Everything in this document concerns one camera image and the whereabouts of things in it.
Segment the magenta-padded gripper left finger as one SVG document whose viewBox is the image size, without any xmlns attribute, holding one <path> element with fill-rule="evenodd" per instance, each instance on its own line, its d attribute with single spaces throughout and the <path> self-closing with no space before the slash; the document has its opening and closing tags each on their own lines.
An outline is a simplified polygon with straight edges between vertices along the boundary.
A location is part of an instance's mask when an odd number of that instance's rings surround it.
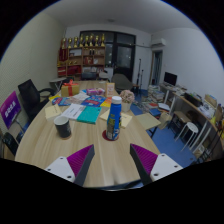
<svg viewBox="0 0 224 224">
<path fill-rule="evenodd" d="M 58 157 L 46 171 L 82 186 L 94 155 L 94 145 L 89 145 L 68 157 Z"/>
</svg>

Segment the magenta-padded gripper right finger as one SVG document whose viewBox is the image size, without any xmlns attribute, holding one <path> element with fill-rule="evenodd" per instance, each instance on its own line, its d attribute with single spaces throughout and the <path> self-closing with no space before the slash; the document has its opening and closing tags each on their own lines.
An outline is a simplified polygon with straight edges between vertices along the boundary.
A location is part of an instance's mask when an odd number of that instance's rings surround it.
<svg viewBox="0 0 224 224">
<path fill-rule="evenodd" d="M 134 160 L 143 185 L 150 184 L 182 169 L 168 155 L 155 154 L 141 146 L 131 144 L 130 154 Z"/>
</svg>

